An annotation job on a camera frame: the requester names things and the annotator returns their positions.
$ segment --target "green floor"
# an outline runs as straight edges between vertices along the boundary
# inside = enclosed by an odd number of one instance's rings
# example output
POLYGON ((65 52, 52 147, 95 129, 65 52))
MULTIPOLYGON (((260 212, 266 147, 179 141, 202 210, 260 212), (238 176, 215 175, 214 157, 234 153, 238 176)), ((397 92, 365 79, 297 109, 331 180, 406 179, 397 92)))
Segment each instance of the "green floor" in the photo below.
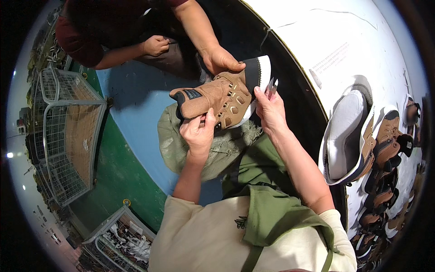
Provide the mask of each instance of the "green floor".
MULTIPOLYGON (((71 68, 75 72, 79 69, 78 64, 71 68)), ((95 71, 84 68, 83 72, 91 86, 102 95, 95 71)), ((166 195, 136 159, 110 114, 103 126, 97 154, 97 184, 92 191, 70 204, 81 223, 79 225, 85 228, 81 232, 93 231, 122 206, 125 198, 130 199, 131 209, 139 219, 157 231, 163 218, 166 195)))

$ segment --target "green sack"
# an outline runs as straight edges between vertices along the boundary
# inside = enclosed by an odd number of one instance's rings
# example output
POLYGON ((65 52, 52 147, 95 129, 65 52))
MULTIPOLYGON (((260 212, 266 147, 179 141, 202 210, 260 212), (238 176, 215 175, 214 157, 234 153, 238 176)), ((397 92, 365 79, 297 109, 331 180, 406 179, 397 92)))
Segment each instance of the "green sack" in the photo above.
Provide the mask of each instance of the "green sack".
MULTIPOLYGON (((181 173, 189 147, 180 135, 180 120, 175 115, 177 103, 165 108, 157 124, 160 153, 166 166, 174 173, 181 173)), ((207 181, 219 176, 242 151, 261 135, 261 128, 247 121, 238 128, 214 134, 210 153, 201 173, 207 181)))

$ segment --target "hand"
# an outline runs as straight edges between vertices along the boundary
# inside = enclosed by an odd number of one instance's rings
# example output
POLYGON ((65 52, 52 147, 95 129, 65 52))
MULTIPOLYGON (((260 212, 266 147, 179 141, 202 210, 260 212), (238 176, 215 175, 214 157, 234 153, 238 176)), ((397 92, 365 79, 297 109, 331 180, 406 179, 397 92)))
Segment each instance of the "hand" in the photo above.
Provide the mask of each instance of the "hand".
POLYGON ((239 72, 246 67, 246 64, 238 63, 237 60, 220 45, 207 49, 205 53, 201 55, 205 66, 214 75, 226 69, 239 72))
POLYGON ((208 110, 205 116, 205 125, 200 128, 202 116, 197 116, 191 120, 185 120, 180 127, 180 134, 189 145, 190 157, 197 163, 205 163, 210 151, 211 142, 214 135, 214 117, 213 108, 208 110))
POLYGON ((276 92, 269 101, 259 87, 254 88, 257 99, 257 115, 261 119, 261 126, 269 137, 275 138, 276 134, 288 129, 285 120, 284 101, 276 92))
POLYGON ((154 35, 148 40, 141 43, 144 55, 150 55, 158 57, 165 51, 169 50, 169 39, 163 38, 163 36, 154 35))

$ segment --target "blue floor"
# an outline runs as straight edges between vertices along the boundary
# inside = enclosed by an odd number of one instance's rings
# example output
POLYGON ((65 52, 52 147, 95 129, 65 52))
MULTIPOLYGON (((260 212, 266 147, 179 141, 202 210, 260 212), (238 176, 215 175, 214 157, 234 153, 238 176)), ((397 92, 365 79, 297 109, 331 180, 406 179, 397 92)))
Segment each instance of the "blue floor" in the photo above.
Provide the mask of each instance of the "blue floor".
MULTIPOLYGON (((259 44, 250 44, 249 34, 225 18, 217 3, 203 1, 203 4, 221 28, 221 45, 236 59, 262 55, 257 50, 259 44)), ((161 157, 157 122, 165 107, 175 102, 169 97, 172 89, 196 87, 199 82, 183 80, 136 61, 97 71, 97 75, 103 94, 114 98, 110 113, 131 150, 161 190, 171 194, 178 175, 166 167, 161 157)), ((219 178, 203 183, 201 205, 221 199, 219 178)))

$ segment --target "maroon sleeve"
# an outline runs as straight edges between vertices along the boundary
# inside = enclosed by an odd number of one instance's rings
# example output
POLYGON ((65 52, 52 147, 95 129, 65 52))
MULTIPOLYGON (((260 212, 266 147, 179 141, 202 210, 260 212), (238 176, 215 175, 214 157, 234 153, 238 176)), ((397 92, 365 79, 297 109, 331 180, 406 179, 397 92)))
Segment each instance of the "maroon sleeve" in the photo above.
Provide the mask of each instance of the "maroon sleeve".
POLYGON ((169 3, 169 5, 171 7, 177 7, 180 6, 181 4, 187 2, 188 0, 167 0, 167 2, 169 3))
POLYGON ((57 19, 56 38, 62 49, 83 66, 94 67, 103 59, 104 51, 98 41, 81 35, 65 17, 57 19))

